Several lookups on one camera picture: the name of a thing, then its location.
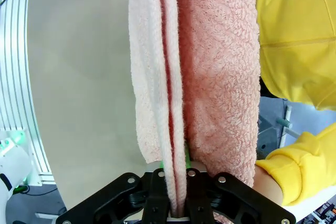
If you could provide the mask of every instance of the table surface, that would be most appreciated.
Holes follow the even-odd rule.
[[[27,44],[38,128],[67,208],[125,172],[142,175],[128,0],[29,0]]]

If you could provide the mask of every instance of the gray floor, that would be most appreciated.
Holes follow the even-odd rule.
[[[326,126],[336,122],[336,112],[316,111],[313,107],[299,103],[284,102],[282,99],[262,98],[260,101],[260,114],[267,119],[277,130],[278,137],[281,137],[281,126],[276,123],[277,117],[283,117],[284,109],[287,104],[293,106],[291,122],[293,130],[298,133],[308,131],[313,134],[319,133]],[[287,136],[287,144],[295,140]],[[50,191],[55,186],[34,187],[31,189],[32,194],[41,194]],[[64,207],[62,199],[55,191],[44,196],[13,196],[6,208],[7,223],[11,224],[14,220],[20,220],[27,224],[49,224],[50,220],[37,219],[35,212],[45,214],[58,214],[59,210]]]

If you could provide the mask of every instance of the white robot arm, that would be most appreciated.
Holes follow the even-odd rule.
[[[0,224],[6,224],[6,204],[15,187],[32,170],[32,161],[25,150],[11,138],[0,141]]]

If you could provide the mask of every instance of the yellow hoodie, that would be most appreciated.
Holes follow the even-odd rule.
[[[336,110],[336,0],[257,0],[261,77],[292,102]],[[257,161],[295,205],[336,184],[336,124]]]
[[[336,110],[336,0],[257,0],[257,10],[268,90]]]

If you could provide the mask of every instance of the pink towel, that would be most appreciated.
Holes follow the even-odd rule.
[[[255,0],[130,0],[129,29],[138,142],[147,162],[164,162],[172,214],[181,216],[186,194],[184,137],[211,174],[227,171],[251,186]]]

